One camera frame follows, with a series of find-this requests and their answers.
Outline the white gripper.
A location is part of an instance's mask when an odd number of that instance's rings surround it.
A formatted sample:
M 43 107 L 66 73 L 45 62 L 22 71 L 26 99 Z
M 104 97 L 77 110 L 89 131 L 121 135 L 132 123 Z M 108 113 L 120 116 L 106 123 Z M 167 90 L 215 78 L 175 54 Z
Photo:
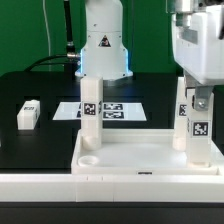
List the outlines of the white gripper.
M 224 84 L 224 6 L 207 6 L 204 11 L 171 17 L 174 60 L 184 74 L 185 96 L 193 90 L 192 108 L 209 109 L 213 86 Z

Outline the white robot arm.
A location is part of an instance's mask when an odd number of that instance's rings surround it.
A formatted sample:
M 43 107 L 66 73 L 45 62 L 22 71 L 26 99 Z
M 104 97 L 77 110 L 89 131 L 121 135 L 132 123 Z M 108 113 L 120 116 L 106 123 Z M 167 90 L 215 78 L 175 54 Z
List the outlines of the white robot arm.
M 78 77 L 115 82 L 130 77 L 122 43 L 120 0 L 85 0 L 87 41 Z M 224 0 L 166 0 L 172 15 L 174 60 L 196 87 L 194 108 L 205 111 L 212 87 L 224 85 Z

